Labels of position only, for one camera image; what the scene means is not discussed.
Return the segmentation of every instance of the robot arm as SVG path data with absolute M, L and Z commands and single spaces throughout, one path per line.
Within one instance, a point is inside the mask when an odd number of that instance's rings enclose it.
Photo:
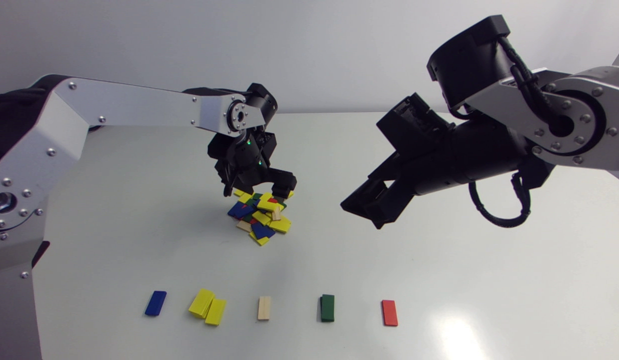
M 276 137 L 266 132 L 275 98 L 260 84 L 247 91 L 167 91 L 49 75 L 0 95 L 0 359 L 40 359 L 32 268 L 44 241 L 47 195 L 81 157 L 96 126 L 182 126 L 216 132 L 207 147 L 225 184 L 252 192 L 273 182 L 275 196 L 296 186 L 270 167 Z
M 619 177 L 619 56 L 614 66 L 573 75 L 529 71 L 508 34 L 503 17 L 490 16 L 431 55 L 431 79 L 449 112 L 465 122 L 447 123 L 417 94 L 405 98 L 377 123 L 396 151 L 341 203 L 344 210 L 380 229 L 414 196 L 469 184 L 477 210 L 511 228 L 527 219 L 529 190 L 556 165 Z M 485 210 L 475 182 L 511 171 L 522 210 L 500 219 Z

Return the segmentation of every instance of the red wooden block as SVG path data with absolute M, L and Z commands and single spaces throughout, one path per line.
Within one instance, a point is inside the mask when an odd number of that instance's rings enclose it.
M 381 303 L 383 305 L 383 321 L 385 321 L 385 326 L 399 326 L 394 300 L 383 300 Z

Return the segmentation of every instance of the white tabletop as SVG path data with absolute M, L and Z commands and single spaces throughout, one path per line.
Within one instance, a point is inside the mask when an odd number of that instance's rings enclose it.
M 207 157 L 212 133 L 106 127 L 49 199 L 34 287 L 45 360 L 618 359 L 619 181 L 556 168 L 527 223 L 483 219 L 466 186 L 416 197 L 375 230 L 339 203 L 391 152 L 382 114 L 278 114 L 273 167 L 298 177 L 289 233 L 259 247 Z M 478 183 L 518 214 L 509 175 Z M 268 191 L 260 186 L 258 191 Z M 218 327 L 188 313 L 200 288 Z M 143 315 L 154 290 L 167 298 Z M 321 323 L 321 294 L 335 322 Z M 257 321 L 259 296 L 271 320 Z M 383 326 L 395 300 L 399 326 Z

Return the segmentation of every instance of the blue wooden block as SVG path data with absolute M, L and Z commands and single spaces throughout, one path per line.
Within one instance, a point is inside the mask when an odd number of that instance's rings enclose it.
M 230 217 L 235 217 L 235 218 L 241 218 L 243 216 L 236 216 L 236 212 L 238 212 L 239 210 L 243 209 L 243 205 L 245 205 L 245 203 L 242 202 L 236 202 L 236 204 L 234 206 L 232 206 L 231 209 L 229 209 L 229 211 L 227 212 L 227 214 Z
M 252 224 L 252 231 L 254 231 L 254 235 L 256 235 L 257 239 L 271 238 L 276 234 L 276 231 L 271 230 L 271 228 L 259 222 Z
M 145 315 L 150 317 L 159 316 L 161 308 L 163 308 L 163 301 L 165 301 L 167 295 L 167 291 L 154 291 L 147 304 L 147 309 L 145 309 Z
M 248 215 L 251 215 L 254 212 L 255 212 L 254 207 L 246 205 L 245 207 L 234 211 L 234 216 L 237 217 L 237 218 L 243 218 L 243 217 L 246 217 Z

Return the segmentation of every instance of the bolt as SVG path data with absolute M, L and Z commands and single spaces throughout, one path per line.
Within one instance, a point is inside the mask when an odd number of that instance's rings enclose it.
M 603 88 L 600 86 L 596 86 L 595 88 L 591 89 L 591 95 L 596 97 L 603 95 Z

